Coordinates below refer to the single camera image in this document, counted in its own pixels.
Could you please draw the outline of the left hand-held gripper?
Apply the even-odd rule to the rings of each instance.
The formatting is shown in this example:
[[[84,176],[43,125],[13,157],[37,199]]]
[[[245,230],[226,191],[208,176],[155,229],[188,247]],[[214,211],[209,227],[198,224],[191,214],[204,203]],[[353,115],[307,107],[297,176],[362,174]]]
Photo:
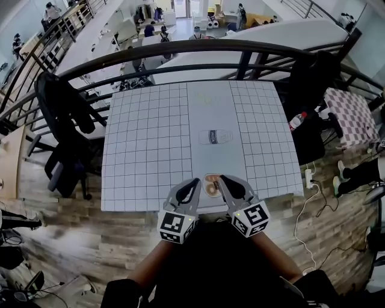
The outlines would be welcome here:
[[[202,182],[197,177],[172,187],[158,215],[157,231],[163,240],[183,244],[192,234],[199,220],[201,188]]]

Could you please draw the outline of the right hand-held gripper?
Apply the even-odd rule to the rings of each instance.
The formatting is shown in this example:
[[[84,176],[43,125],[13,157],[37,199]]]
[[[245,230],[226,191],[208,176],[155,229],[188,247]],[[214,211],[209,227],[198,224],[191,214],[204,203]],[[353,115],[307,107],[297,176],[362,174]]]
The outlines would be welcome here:
[[[219,186],[228,205],[231,225],[237,231],[249,238],[265,230],[270,213],[266,203],[259,200],[248,182],[236,176],[221,175]]]

